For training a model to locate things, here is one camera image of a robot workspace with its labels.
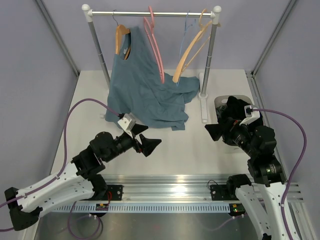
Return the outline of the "blue-grey t shirt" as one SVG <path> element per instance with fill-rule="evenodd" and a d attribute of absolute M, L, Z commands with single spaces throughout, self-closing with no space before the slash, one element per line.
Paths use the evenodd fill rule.
<path fill-rule="evenodd" d="M 127 47 L 131 48 L 127 59 L 123 52 L 114 55 L 107 105 L 119 114 L 133 114 L 148 127 L 183 131 L 189 118 L 185 105 L 197 96 L 200 80 L 181 77 L 174 83 L 166 73 L 161 82 L 158 65 L 137 26 L 125 35 L 121 51 Z"/>

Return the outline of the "brown wooden hanger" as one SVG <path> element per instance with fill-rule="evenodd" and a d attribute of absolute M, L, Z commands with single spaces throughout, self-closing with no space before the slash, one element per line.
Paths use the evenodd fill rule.
<path fill-rule="evenodd" d="M 114 17 L 116 9 L 112 13 L 112 18 L 116 22 L 116 31 L 115 31 L 115 54 L 119 55 L 121 46 L 122 46 L 122 39 L 125 35 L 131 33 L 130 29 L 125 27 L 123 24 L 119 24 L 118 21 Z"/>

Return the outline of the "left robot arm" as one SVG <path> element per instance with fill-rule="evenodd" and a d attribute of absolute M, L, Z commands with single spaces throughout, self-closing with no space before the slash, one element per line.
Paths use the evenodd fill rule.
<path fill-rule="evenodd" d="M 162 142 L 161 139 L 146 138 L 142 133 L 147 129 L 147 126 L 137 124 L 133 133 L 124 131 L 117 137 L 100 132 L 62 170 L 29 187 L 5 190 L 5 205 L 9 209 L 12 230 L 27 229 L 63 205 L 103 199 L 108 185 L 100 172 L 106 168 L 106 163 L 130 149 L 148 157 Z"/>

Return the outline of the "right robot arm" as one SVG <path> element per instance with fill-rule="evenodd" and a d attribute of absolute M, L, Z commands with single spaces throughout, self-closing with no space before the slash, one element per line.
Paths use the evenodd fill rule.
<path fill-rule="evenodd" d="M 228 119 L 224 124 L 207 124 L 213 141 L 223 139 L 232 143 L 248 156 L 246 174 L 228 177 L 226 193 L 238 199 L 251 220 L 260 240 L 298 240 L 296 229 L 287 201 L 287 187 L 282 165 L 274 155 L 277 145 L 275 132 L 265 125 L 253 131 L 243 121 Z"/>

